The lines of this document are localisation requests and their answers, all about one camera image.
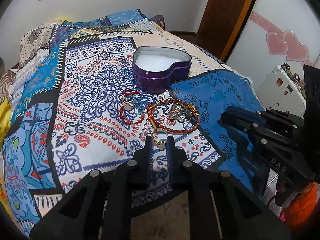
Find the purple tin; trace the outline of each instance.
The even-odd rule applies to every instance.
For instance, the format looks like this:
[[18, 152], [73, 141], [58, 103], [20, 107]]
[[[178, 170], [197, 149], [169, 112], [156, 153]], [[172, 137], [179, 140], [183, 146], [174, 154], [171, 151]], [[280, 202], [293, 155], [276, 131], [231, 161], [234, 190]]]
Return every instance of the purple tin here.
[[[139, 55], [159, 55], [178, 58], [168, 69], [159, 72], [147, 71], [136, 65]], [[191, 56], [181, 50], [166, 47], [139, 47], [133, 54], [133, 80], [138, 88], [147, 93], [162, 93], [173, 82], [187, 79], [191, 67]]]

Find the wooden door frame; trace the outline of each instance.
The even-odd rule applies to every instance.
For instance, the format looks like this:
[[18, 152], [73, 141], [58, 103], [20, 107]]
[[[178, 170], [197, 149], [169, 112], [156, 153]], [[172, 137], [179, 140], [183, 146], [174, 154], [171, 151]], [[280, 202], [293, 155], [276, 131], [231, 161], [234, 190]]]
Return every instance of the wooden door frame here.
[[[225, 61], [226, 59], [228, 59], [228, 57], [230, 56], [233, 48], [235, 47], [236, 42], [238, 41], [238, 39], [239, 39], [239, 37], [240, 37], [240, 35], [242, 33], [242, 30], [243, 30], [246, 22], [249, 19], [249, 16], [250, 16], [250, 14], [252, 12], [252, 8], [253, 8], [253, 6], [255, 4], [255, 1], [256, 0], [245, 0], [244, 6], [243, 6], [243, 8], [241, 10], [239, 18], [238, 18], [238, 20], [236, 22], [235, 27], [233, 28], [233, 31], [232, 31], [229, 39], [228, 39], [227, 44], [225, 45], [225, 47], [223, 49], [223, 52], [221, 53], [221, 55], [215, 55], [219, 59], [221, 59], [222, 61]], [[212, 2], [213, 2], [213, 0], [208, 0], [208, 2], [207, 2], [207, 6], [206, 6], [206, 8], [204, 10], [204, 14], [202, 16], [200, 27], [199, 27], [199, 30], [197, 32], [198, 34], [203, 31], [205, 21], [208, 18], [208, 16], [210, 15], [210, 8], [211, 8], [211, 5], [212, 5]]]

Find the gold ring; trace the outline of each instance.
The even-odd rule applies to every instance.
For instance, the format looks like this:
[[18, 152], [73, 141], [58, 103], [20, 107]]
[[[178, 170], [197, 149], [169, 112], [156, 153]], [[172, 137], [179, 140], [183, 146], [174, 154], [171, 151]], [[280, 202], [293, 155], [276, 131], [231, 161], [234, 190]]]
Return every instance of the gold ring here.
[[153, 138], [153, 135], [155, 133], [157, 133], [157, 132], [163, 132], [167, 137], [168, 137], [168, 133], [165, 130], [162, 130], [162, 129], [156, 129], [156, 130], [153, 130], [151, 132], [152, 141], [157, 145], [158, 149], [160, 151], [162, 151], [162, 150], [165, 149], [166, 142], [164, 142], [164, 141], [156, 141], [156, 139]]
[[130, 98], [124, 98], [121, 100], [122, 105], [124, 106], [125, 111], [130, 111], [132, 109], [134, 109], [134, 104], [126, 104], [125, 102], [129, 101], [129, 102], [134, 102], [132, 99]]

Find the silver ring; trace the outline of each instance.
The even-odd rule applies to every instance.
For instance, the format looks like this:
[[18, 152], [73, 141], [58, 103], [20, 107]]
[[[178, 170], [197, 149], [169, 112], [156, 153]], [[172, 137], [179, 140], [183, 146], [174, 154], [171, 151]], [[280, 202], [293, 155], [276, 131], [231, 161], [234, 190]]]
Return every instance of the silver ring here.
[[181, 118], [181, 116], [177, 116], [177, 121], [180, 122], [180, 123], [188, 123], [188, 122], [190, 122], [191, 121], [190, 116], [187, 115], [186, 117], [187, 117], [187, 119], [183, 119], [183, 118]]
[[184, 104], [182, 104], [182, 103], [175, 102], [174, 105], [176, 106], [176, 108], [178, 108], [178, 109], [180, 109], [182, 111], [189, 110], [189, 108], [187, 106], [185, 106]]

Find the pink decoration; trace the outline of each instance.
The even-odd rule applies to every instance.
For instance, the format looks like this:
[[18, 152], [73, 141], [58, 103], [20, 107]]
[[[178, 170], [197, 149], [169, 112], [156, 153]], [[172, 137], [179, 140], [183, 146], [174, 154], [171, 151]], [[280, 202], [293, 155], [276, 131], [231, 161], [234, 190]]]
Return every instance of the pink decoration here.
[[285, 55], [288, 52], [287, 44], [273, 32], [267, 33], [267, 45], [270, 55]]
[[303, 62], [309, 58], [307, 46], [298, 42], [297, 36], [292, 31], [284, 31], [282, 38], [288, 45], [287, 60]]
[[286, 55], [287, 60], [300, 62], [302, 66], [304, 64], [314, 65], [308, 59], [308, 47], [298, 42], [297, 36], [292, 31], [286, 30], [283, 32], [255, 11], [252, 11], [249, 19], [268, 32], [266, 39], [270, 55]]

